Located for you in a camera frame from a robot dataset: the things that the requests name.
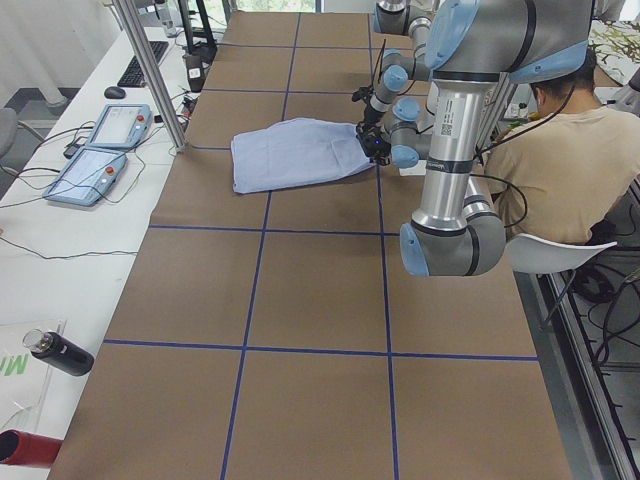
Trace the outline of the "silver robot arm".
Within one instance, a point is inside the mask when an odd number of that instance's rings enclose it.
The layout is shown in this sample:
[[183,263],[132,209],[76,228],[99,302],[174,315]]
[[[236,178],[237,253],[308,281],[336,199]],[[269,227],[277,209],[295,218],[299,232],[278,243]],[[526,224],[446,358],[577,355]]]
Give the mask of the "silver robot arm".
[[424,6],[420,1],[377,1],[374,7],[374,30],[379,34],[402,36],[412,43],[412,54],[384,48],[378,77],[364,95],[362,131],[378,126],[395,99],[413,81],[426,82],[430,70],[426,66],[427,42],[435,20],[438,1]]
[[416,276],[491,270],[506,243],[471,172],[487,92],[576,71],[586,55],[589,1],[446,1],[432,10],[380,1],[374,28],[411,38],[414,54],[389,51],[357,136],[371,161],[423,163],[422,198],[400,230],[405,269]]

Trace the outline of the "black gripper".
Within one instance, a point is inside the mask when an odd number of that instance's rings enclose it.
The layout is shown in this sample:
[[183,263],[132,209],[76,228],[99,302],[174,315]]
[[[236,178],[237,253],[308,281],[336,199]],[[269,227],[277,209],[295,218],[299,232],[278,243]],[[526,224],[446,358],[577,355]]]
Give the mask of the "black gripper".
[[371,104],[367,104],[364,110],[364,118],[360,122],[360,127],[363,131],[369,131],[376,127],[380,120],[383,118],[385,112],[379,111]]
[[377,125],[357,124],[356,137],[371,163],[389,165],[391,163],[391,145],[382,136]]

